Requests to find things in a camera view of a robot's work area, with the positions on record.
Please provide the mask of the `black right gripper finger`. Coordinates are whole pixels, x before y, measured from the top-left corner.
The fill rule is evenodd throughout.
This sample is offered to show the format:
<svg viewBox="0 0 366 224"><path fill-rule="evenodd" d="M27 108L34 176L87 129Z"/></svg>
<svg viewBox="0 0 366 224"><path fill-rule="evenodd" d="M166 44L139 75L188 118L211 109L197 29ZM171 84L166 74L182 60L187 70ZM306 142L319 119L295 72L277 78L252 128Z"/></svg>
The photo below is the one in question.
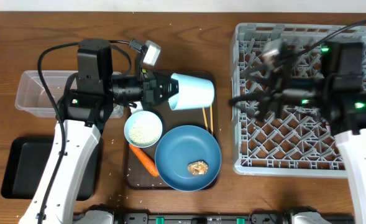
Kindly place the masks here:
<svg viewBox="0 0 366 224"><path fill-rule="evenodd" d="M242 102L246 101L258 101L262 97L263 93L248 93L246 95L240 95L234 97L228 101L230 106L239 107Z"/></svg>
<svg viewBox="0 0 366 224"><path fill-rule="evenodd" d="M268 66L266 64L262 64L258 67L247 68L244 71L240 72L240 77L259 83L261 85L274 86L276 84L275 80L271 78L256 77L255 75L252 75L253 73L261 72L264 70L268 70Z"/></svg>

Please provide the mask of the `light blue plastic cup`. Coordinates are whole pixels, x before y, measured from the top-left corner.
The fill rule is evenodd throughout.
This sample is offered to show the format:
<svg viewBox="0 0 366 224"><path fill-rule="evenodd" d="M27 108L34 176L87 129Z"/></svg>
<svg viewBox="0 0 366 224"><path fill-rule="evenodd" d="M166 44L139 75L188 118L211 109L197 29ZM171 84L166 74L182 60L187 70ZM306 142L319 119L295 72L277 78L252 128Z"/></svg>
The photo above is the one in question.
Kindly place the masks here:
<svg viewBox="0 0 366 224"><path fill-rule="evenodd" d="M171 78L178 82L178 93L168 99L172 111L208 108L212 105L215 89L210 80L179 73L173 73Z"/></svg>

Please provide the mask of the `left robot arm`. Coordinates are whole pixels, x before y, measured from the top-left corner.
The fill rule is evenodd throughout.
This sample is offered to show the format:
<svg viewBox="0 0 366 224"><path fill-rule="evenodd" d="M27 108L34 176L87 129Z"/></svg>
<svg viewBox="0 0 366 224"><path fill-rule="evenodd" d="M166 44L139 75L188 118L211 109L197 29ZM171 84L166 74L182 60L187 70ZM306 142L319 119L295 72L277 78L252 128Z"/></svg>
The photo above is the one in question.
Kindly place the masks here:
<svg viewBox="0 0 366 224"><path fill-rule="evenodd" d="M66 81L61 98L56 101L45 82L42 60L56 45L43 51L37 62L42 86L54 108L57 123L52 150L35 195L21 223L72 223L76 199L88 161L99 144L106 121L114 105L143 109L162 104L178 93L177 81L167 75L143 69L156 64L161 48L152 41L132 39L129 48L138 54L128 61L129 70L113 74L112 51L129 55L118 40L86 39L76 42L78 71Z"/></svg>

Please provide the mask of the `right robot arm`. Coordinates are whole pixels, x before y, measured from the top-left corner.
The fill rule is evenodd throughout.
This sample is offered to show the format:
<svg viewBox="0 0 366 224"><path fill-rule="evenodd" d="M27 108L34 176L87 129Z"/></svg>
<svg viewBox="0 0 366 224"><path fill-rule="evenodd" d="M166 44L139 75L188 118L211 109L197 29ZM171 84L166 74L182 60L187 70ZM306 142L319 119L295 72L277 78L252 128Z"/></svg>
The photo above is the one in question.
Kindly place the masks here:
<svg viewBox="0 0 366 224"><path fill-rule="evenodd" d="M300 56L281 39L268 42L262 53L261 70L268 78L254 76L254 69L244 77L266 90L248 93L229 100L230 106L245 111L245 102L256 101L252 117L263 121L267 113L280 116L285 105L317 108L327 121L347 171L354 205L355 222L366 223L366 90L362 84L362 41L340 38L339 31L316 42L321 49L321 79L294 78L294 61Z"/></svg>

